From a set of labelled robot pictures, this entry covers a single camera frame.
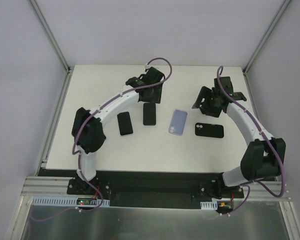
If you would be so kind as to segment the lilac phone case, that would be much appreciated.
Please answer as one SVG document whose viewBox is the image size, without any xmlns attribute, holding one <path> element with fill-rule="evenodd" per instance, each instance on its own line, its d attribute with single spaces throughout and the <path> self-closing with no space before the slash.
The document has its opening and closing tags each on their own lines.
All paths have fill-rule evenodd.
<svg viewBox="0 0 300 240">
<path fill-rule="evenodd" d="M 182 136 L 186 125 L 187 116 L 188 113 L 186 111 L 176 109 L 173 112 L 168 132 L 172 135 Z"/>
</svg>

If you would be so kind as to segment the black cased phone with ring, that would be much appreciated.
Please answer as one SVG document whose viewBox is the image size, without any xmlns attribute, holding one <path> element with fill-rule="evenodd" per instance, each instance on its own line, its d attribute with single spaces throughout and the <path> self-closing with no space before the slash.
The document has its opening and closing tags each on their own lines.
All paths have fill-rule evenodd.
<svg viewBox="0 0 300 240">
<path fill-rule="evenodd" d="M 145 126 L 156 125 L 156 104 L 144 103 L 143 104 L 143 124 Z"/>
</svg>

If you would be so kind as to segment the black phone case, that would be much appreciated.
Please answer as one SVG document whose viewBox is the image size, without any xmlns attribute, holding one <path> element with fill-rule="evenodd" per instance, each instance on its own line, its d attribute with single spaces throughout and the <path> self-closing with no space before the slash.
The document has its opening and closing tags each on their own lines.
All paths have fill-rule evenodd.
<svg viewBox="0 0 300 240">
<path fill-rule="evenodd" d="M 194 129 L 199 137 L 222 139 L 225 136 L 224 127 L 219 124 L 197 122 Z"/>
</svg>

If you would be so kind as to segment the lilac cased phone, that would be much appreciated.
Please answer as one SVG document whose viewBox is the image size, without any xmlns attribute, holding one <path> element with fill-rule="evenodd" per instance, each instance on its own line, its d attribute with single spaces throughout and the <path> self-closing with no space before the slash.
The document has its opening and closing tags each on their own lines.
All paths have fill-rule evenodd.
<svg viewBox="0 0 300 240">
<path fill-rule="evenodd" d="M 128 136 L 134 133 L 131 116 L 128 111 L 121 112 L 117 115 L 118 128 L 121 136 Z"/>
</svg>

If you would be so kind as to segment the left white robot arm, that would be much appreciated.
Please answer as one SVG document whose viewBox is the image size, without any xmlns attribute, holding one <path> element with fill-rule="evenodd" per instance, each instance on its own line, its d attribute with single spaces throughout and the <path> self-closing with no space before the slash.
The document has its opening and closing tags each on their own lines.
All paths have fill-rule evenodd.
<svg viewBox="0 0 300 240">
<path fill-rule="evenodd" d="M 122 89 L 111 99 L 92 109 L 79 108 L 76 111 L 71 134 L 74 138 L 72 153 L 78 154 L 77 175 L 81 179 L 78 188 L 89 195 L 95 191 L 96 152 L 106 140 L 104 127 L 125 108 L 138 102 L 156 103 L 161 101 L 165 75 L 154 67 L 148 67 L 144 74 L 131 77 Z"/>
</svg>

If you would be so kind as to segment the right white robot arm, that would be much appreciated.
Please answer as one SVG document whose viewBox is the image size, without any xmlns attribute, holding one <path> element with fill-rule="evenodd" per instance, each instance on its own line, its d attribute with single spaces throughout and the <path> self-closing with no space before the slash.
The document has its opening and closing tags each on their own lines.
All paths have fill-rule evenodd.
<svg viewBox="0 0 300 240">
<path fill-rule="evenodd" d="M 212 88 L 203 86 L 192 107 L 214 118 L 218 118 L 221 113 L 227 114 L 247 145 L 239 166 L 220 174 L 219 182 L 215 184 L 218 196 L 227 197 L 233 187 L 239 185 L 285 176 L 285 141 L 275 138 L 262 126 L 249 110 L 245 95 L 233 90 L 230 77 L 215 78 Z"/>
</svg>

